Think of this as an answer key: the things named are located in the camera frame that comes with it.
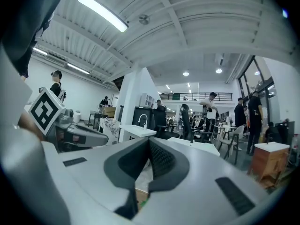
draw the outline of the ceiling light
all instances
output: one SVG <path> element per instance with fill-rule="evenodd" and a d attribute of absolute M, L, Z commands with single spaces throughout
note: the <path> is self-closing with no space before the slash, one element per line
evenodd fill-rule
<path fill-rule="evenodd" d="M 287 14 L 287 11 L 282 9 L 282 16 L 287 18 L 288 17 L 288 14 Z"/>
<path fill-rule="evenodd" d="M 125 32 L 128 29 L 128 25 L 123 22 L 117 15 L 111 12 L 109 9 L 99 4 L 95 0 L 78 0 L 83 5 L 92 9 L 100 16 L 104 17 L 109 21 L 113 26 L 115 26 L 120 32 Z"/>
<path fill-rule="evenodd" d="M 72 65 L 71 63 L 68 63 L 67 65 L 68 65 L 69 67 L 71 67 L 71 68 L 74 68 L 74 69 L 76 69 L 76 70 L 82 72 L 82 73 L 90 74 L 89 72 L 84 71 L 83 69 L 81 69 L 81 68 L 79 68 L 79 67 L 76 67 L 76 66 Z"/>
<path fill-rule="evenodd" d="M 34 51 L 37 51 L 37 52 L 39 52 L 39 53 L 41 53 L 41 54 L 43 54 L 43 55 L 46 55 L 46 56 L 48 56 L 48 53 L 46 53 L 46 52 L 44 52 L 44 51 L 42 51 L 42 50 L 39 50 L 38 48 L 33 48 L 33 50 Z"/>

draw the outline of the ceiling beam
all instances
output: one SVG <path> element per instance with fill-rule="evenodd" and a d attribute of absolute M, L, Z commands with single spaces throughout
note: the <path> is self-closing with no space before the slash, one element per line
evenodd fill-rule
<path fill-rule="evenodd" d="M 187 48 L 187 47 L 188 47 L 187 40 L 186 40 L 186 38 L 185 38 L 185 36 L 184 36 L 184 33 L 183 33 L 183 30 L 182 30 L 181 24 L 180 24 L 180 22 L 179 22 L 179 19 L 178 19 L 176 13 L 175 13 L 174 8 L 171 6 L 171 3 L 170 3 L 169 0 L 161 0 L 161 2 L 163 3 L 163 5 L 164 5 L 165 7 L 168 7 L 168 8 L 169 8 L 169 9 L 168 9 L 168 13 L 169 13 L 169 15 L 171 16 L 171 19 L 172 19 L 172 21 L 173 21 L 173 23 L 174 23 L 174 26 L 175 26 L 175 28 L 176 28 L 178 34 L 179 34 L 179 38 L 180 38 L 180 40 L 181 40 L 181 42 L 182 42 L 182 45 L 183 45 L 185 48 Z"/>
<path fill-rule="evenodd" d="M 128 68 L 132 67 L 133 63 L 129 61 L 126 57 L 124 57 L 121 53 L 116 51 L 114 48 L 110 47 L 107 43 L 103 42 L 98 37 L 94 36 L 87 30 L 79 27 L 75 23 L 70 22 L 69 20 L 58 16 L 57 14 L 54 14 L 54 17 L 52 19 L 53 21 L 61 24 L 62 26 L 66 27 L 67 29 L 71 29 L 72 31 L 78 33 L 79 35 L 87 38 L 91 42 L 93 42 L 95 45 L 99 46 L 101 49 L 104 49 L 108 53 L 110 53 L 113 57 L 124 63 Z"/>
<path fill-rule="evenodd" d="M 90 64 L 87 61 L 84 61 L 84 60 L 80 59 L 79 57 L 76 57 L 73 54 L 70 54 L 70 53 L 68 53 L 68 52 L 66 52 L 64 50 L 61 50 L 60 48 L 55 47 L 55 46 L 53 46 L 53 45 L 51 45 L 51 44 L 49 44 L 49 43 L 47 43 L 45 41 L 39 40 L 37 44 L 40 45 L 40 46 L 45 47 L 48 50 L 51 50 L 51 51 L 53 51 L 55 53 L 58 53 L 58 54 L 66 57 L 66 58 L 69 58 L 69 59 L 71 59 L 71 60 L 73 60 L 73 61 L 75 61 L 75 62 L 77 62 L 79 64 L 83 64 L 84 66 L 86 66 L 86 67 L 88 67 L 90 69 L 92 69 L 92 67 L 93 67 L 93 64 Z M 111 76 L 110 73 L 104 71 L 103 69 L 101 69 L 101 70 L 97 69 L 96 71 L 99 72 L 99 73 L 101 73 L 101 74 L 103 74 L 103 75 L 105 75 L 105 76 L 107 76 L 107 77 Z"/>

